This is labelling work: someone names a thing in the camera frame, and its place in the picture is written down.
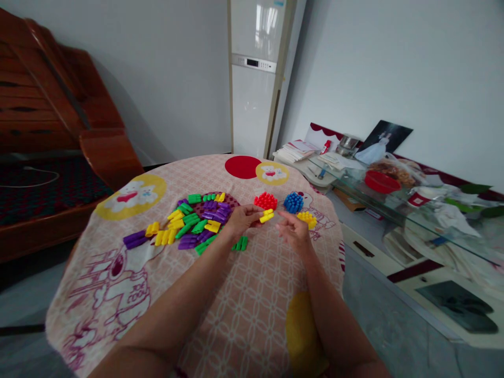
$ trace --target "red block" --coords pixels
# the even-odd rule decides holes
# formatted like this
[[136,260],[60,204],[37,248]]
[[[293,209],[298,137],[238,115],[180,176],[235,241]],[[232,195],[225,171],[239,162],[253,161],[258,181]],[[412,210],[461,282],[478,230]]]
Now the red block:
[[254,205],[262,207],[264,210],[277,209],[278,200],[272,194],[262,193],[259,197],[254,199]]

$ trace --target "white wall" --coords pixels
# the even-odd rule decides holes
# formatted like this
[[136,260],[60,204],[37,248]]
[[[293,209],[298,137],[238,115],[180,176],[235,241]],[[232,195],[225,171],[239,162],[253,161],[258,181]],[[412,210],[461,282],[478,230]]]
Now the white wall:
[[144,165],[231,151],[226,0],[0,0],[85,49]]
[[504,192],[502,0],[309,0],[279,143],[310,122],[365,139],[414,129],[398,154]]

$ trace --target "cup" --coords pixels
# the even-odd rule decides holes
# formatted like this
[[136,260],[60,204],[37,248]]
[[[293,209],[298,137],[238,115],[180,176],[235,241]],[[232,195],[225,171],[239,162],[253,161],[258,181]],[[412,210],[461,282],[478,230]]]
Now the cup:
[[412,207],[420,207],[436,197],[439,197],[438,190],[426,186],[420,186],[408,199],[408,205]]

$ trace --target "red circle print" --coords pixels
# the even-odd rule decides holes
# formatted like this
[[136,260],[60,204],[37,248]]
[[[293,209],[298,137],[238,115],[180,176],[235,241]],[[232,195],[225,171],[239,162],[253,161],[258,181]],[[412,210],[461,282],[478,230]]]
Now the red circle print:
[[261,160],[252,156],[234,156],[226,164],[227,172],[237,178],[253,179],[256,177],[256,167]]

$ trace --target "stack of papers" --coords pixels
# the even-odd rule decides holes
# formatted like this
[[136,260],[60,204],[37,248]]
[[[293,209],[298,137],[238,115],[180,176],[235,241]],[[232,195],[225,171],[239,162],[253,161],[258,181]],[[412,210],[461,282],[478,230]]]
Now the stack of papers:
[[337,170],[342,170],[345,168],[352,168],[358,170],[364,170],[365,167],[359,163],[357,160],[348,159],[335,152],[328,152],[324,155],[319,156],[319,160],[336,168]]
[[289,163],[295,163],[311,156],[316,150],[317,147],[313,144],[298,139],[284,144],[282,148],[277,151],[277,156]]

